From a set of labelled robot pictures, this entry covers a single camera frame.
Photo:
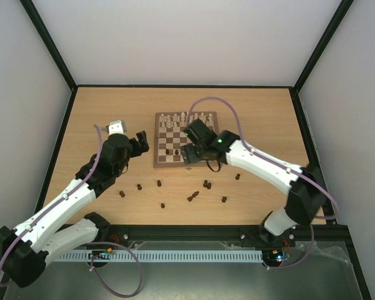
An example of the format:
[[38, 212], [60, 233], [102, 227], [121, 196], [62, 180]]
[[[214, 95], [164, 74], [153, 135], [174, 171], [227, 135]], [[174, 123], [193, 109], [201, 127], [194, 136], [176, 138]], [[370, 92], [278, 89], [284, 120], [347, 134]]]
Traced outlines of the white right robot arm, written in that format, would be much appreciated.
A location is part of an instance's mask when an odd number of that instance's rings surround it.
[[197, 119], [184, 129], [189, 143], [181, 147], [185, 164], [204, 161], [241, 168], [271, 183], [287, 196], [284, 207], [271, 211], [261, 222], [257, 236], [275, 244], [288, 229], [310, 225], [326, 200], [320, 169], [302, 167], [277, 159], [252, 147], [237, 134], [224, 130], [216, 134]]

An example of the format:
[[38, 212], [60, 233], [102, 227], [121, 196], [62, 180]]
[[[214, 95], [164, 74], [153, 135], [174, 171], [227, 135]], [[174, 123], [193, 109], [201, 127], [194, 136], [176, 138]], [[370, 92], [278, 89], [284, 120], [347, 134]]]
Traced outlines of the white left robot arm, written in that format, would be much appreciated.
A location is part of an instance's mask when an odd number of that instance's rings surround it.
[[128, 169], [129, 160], [149, 151], [145, 131], [128, 138], [123, 120], [111, 122], [108, 138], [98, 141], [97, 153], [49, 204], [13, 229], [0, 229], [0, 287], [7, 274], [20, 288], [33, 283], [57, 258], [78, 246], [102, 244], [109, 222], [96, 212], [67, 227], [62, 225], [109, 189]]

